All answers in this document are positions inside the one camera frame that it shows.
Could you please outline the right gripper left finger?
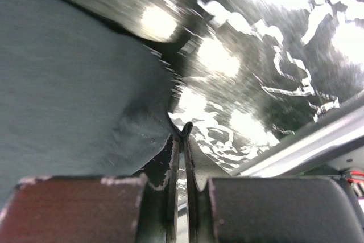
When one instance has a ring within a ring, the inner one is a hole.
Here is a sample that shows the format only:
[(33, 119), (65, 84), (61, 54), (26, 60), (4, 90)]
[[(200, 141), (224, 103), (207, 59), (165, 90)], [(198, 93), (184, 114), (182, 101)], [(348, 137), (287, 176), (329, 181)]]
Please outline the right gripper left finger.
[(21, 179), (1, 210), (2, 242), (175, 242), (179, 145), (133, 176)]

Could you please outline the black t-shirt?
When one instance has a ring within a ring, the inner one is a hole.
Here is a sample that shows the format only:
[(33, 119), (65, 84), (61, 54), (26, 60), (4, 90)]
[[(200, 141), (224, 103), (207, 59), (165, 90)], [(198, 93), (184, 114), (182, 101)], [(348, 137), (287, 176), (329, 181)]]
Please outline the black t-shirt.
[(25, 176), (131, 175), (176, 133), (196, 0), (1, 0), (1, 203)]

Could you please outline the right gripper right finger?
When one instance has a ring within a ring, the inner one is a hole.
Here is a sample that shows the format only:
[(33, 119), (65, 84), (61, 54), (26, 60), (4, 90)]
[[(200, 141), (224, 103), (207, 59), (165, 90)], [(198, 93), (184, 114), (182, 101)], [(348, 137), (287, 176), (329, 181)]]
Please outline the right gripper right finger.
[(352, 174), (208, 178), (184, 144), (190, 242), (362, 242)]

